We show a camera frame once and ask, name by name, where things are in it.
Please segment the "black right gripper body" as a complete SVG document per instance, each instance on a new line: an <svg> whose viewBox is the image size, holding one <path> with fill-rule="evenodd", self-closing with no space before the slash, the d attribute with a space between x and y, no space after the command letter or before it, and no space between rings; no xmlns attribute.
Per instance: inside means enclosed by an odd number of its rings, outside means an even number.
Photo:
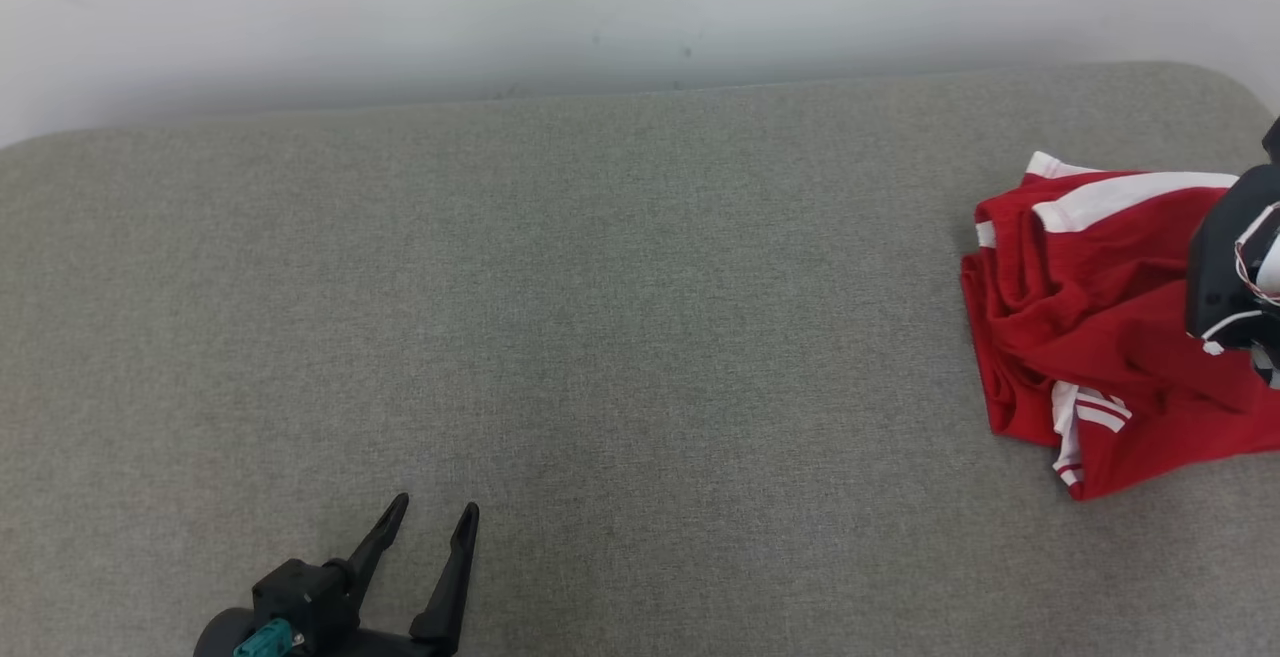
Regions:
<svg viewBox="0 0 1280 657"><path fill-rule="evenodd" d="M1245 172L1190 241L1188 332L1224 350L1276 350L1279 169Z"/></svg>

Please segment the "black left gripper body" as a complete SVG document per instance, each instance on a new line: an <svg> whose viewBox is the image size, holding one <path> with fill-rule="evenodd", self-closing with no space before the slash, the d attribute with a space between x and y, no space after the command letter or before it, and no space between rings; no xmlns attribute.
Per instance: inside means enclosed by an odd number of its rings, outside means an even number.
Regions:
<svg viewBox="0 0 1280 657"><path fill-rule="evenodd" d="M300 656L454 656L458 630L451 628L411 630L408 635L357 628L308 638Z"/></svg>

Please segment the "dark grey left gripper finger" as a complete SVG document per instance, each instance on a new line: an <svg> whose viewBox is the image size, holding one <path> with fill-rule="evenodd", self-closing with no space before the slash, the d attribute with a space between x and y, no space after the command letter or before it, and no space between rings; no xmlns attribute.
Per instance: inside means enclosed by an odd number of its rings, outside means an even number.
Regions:
<svg viewBox="0 0 1280 657"><path fill-rule="evenodd" d="M480 508L468 502L449 539L449 557L428 606L410 625L410 638L425 651L457 651L463 631Z"/></svg>
<svg viewBox="0 0 1280 657"><path fill-rule="evenodd" d="M347 558L348 590L369 589L383 555L396 542L408 506L410 494L407 492L397 494Z"/></svg>

